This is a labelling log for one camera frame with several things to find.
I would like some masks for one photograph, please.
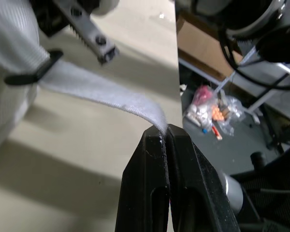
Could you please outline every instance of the cardboard box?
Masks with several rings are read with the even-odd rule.
[[[233,69],[225,60],[219,41],[214,38],[217,33],[210,32],[210,29],[206,28],[203,22],[194,25],[181,16],[177,21],[179,57],[218,80],[230,76]],[[237,62],[243,58],[234,51],[233,55]]]

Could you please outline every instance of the concrete floor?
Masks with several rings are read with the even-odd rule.
[[[182,96],[183,110],[190,104],[192,97],[191,91],[184,92]],[[268,161],[278,157],[278,153],[274,149],[266,148],[266,131],[262,126],[254,124],[250,115],[246,115],[242,122],[235,124],[234,136],[224,134],[217,126],[223,137],[221,141],[218,141],[212,132],[204,134],[199,127],[185,118],[183,127],[212,165],[227,174],[252,170],[250,155],[253,152],[263,152]]]

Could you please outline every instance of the silver cylinder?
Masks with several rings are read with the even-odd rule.
[[[230,207],[235,215],[237,215],[243,206],[243,191],[241,185],[232,177],[217,171],[222,187],[230,202]]]

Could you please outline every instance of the plastic bag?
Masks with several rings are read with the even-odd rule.
[[[224,121],[218,121],[220,129],[227,135],[234,136],[234,127],[231,124],[240,122],[245,118],[244,108],[242,103],[235,97],[226,96],[223,101],[222,112],[225,114]]]
[[[217,98],[209,86],[199,87],[195,93],[191,105],[186,111],[186,117],[204,132],[212,127],[212,106],[217,103]]]

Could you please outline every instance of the bolt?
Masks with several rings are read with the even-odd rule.
[[[82,11],[77,9],[77,8],[72,7],[71,10],[70,10],[70,14],[72,16],[79,17],[79,16],[82,15]]]
[[[98,35],[96,37],[96,43],[100,46],[106,45],[106,39],[103,36]]]

